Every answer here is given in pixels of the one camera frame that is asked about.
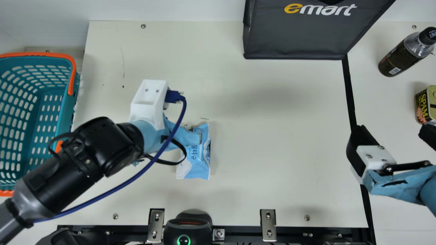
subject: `spam can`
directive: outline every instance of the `spam can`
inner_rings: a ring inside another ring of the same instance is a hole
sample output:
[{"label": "spam can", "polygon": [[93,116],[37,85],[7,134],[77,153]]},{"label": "spam can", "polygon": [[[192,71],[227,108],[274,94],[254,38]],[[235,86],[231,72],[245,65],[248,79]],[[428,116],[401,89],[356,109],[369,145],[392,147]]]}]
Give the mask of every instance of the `spam can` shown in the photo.
[{"label": "spam can", "polygon": [[416,120],[436,123],[436,86],[432,85],[415,95]]}]

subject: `green light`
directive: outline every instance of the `green light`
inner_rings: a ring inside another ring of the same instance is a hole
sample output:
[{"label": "green light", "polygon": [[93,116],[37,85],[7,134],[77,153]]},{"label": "green light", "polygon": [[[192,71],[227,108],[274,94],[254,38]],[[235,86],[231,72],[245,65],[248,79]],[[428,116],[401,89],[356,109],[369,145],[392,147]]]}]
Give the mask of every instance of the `green light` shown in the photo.
[{"label": "green light", "polygon": [[180,245],[180,238],[181,237],[186,237],[186,238],[188,238],[188,245],[191,245],[191,239],[187,236],[187,235],[180,235],[178,238],[177,238],[177,245]]}]

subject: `bottle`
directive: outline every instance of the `bottle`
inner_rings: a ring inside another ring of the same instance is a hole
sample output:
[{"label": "bottle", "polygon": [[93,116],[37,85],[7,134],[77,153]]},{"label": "bottle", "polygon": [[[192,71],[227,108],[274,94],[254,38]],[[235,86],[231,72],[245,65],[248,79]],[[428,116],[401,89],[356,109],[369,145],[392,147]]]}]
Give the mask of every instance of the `bottle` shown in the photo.
[{"label": "bottle", "polygon": [[394,77],[433,52],[435,43],[434,27],[410,34],[380,61],[378,69],[383,75]]}]

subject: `blue cable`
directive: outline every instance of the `blue cable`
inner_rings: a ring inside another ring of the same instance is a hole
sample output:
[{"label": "blue cable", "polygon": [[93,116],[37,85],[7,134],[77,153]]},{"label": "blue cable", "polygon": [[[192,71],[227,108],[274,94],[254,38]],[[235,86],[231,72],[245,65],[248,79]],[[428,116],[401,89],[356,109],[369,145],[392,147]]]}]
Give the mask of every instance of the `blue cable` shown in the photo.
[{"label": "blue cable", "polygon": [[182,111],[180,112],[180,116],[179,119],[177,120],[176,124],[174,125],[173,130],[171,131],[170,135],[168,136],[168,139],[163,143],[162,147],[159,149],[159,151],[156,153],[156,155],[153,157],[153,159],[143,168],[141,169],[141,171],[139,171],[137,174],[135,174],[133,177],[131,177],[130,179],[124,181],[123,183],[121,183],[120,185],[118,185],[117,187],[114,187],[112,189],[110,189],[109,191],[100,194],[96,197],[94,197],[91,200],[88,200],[80,205],[77,205],[73,208],[70,208],[68,210],[65,210],[63,212],[60,212],[59,214],[57,214],[56,216],[54,216],[53,218],[50,219],[41,219],[41,220],[35,220],[34,223],[38,223],[38,222],[43,222],[43,221],[48,221],[48,220],[52,220],[52,219],[56,219],[56,218],[60,218],[63,217],[65,215],[74,213],[84,207],[87,207],[121,189],[123,189],[124,187],[128,186],[130,183],[134,182],[136,179],[138,179],[139,177],[141,177],[141,175],[143,175],[152,165],[153,163],[156,162],[156,160],[160,157],[160,155],[165,151],[165,149],[168,147],[168,145],[170,144],[171,140],[173,139],[174,135],[177,132],[177,129],[179,128],[180,124],[182,123],[182,119],[183,116],[185,115],[186,112],[186,99],[185,97],[181,96],[180,100],[183,102],[183,107],[182,107]]}]

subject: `black bottle cap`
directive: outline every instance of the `black bottle cap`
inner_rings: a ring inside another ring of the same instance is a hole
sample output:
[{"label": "black bottle cap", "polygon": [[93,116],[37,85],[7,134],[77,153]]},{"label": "black bottle cap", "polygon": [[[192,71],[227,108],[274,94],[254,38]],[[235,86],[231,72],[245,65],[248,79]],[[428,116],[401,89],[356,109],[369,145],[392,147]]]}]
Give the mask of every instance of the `black bottle cap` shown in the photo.
[{"label": "black bottle cap", "polygon": [[425,45],[433,45],[436,43],[436,28],[427,27],[419,34],[419,40]]}]

